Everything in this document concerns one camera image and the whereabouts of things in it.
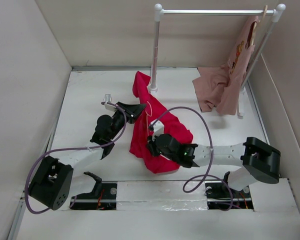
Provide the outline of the pink wire hanger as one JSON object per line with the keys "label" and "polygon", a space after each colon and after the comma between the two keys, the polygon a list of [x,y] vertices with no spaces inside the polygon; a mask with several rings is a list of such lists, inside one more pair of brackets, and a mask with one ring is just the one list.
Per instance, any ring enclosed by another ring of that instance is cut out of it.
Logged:
{"label": "pink wire hanger", "polygon": [[151,122],[151,117],[153,115],[152,105],[149,101],[146,102],[145,114],[146,114],[146,123],[147,126],[149,126]]}

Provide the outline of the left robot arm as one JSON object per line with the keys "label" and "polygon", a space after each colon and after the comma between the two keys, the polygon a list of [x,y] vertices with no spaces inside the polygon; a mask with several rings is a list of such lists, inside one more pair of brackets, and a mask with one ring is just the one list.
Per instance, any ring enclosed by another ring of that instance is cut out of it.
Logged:
{"label": "left robot arm", "polygon": [[29,198],[56,211],[70,198],[73,206],[79,197],[98,198],[102,195],[102,179],[88,171],[88,166],[107,157],[115,142],[123,135],[127,124],[134,124],[145,110],[145,104],[125,104],[102,102],[102,105],[114,114],[104,114],[96,121],[94,133],[87,146],[68,147],[69,153],[53,157],[61,149],[50,150],[41,155],[31,167],[24,188],[24,200],[32,214]]}

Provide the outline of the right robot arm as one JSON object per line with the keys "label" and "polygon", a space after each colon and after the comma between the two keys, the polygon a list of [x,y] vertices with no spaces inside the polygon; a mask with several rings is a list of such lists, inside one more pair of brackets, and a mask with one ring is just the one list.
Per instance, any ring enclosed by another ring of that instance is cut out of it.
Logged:
{"label": "right robot arm", "polygon": [[163,156],[184,168],[239,167],[224,175],[221,191],[227,197],[256,182],[279,183],[281,152],[256,137],[248,137],[244,143],[236,145],[210,147],[180,143],[170,134],[161,134],[150,136],[146,147],[152,156]]}

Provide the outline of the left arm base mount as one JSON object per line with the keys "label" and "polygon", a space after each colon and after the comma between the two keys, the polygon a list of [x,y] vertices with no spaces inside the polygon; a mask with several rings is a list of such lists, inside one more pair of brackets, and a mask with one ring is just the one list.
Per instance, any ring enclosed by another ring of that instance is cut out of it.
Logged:
{"label": "left arm base mount", "polygon": [[71,183],[69,208],[71,210],[116,210],[117,193],[116,181],[103,181],[94,173],[85,171]]}

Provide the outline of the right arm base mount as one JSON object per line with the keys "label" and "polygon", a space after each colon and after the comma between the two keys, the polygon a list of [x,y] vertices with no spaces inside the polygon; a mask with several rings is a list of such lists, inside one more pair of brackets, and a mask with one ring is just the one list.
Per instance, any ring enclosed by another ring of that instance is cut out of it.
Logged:
{"label": "right arm base mount", "polygon": [[207,208],[209,210],[226,211],[231,210],[253,210],[254,205],[249,186],[237,191],[230,189],[232,196],[227,187],[220,180],[208,180],[205,183],[205,192]]}

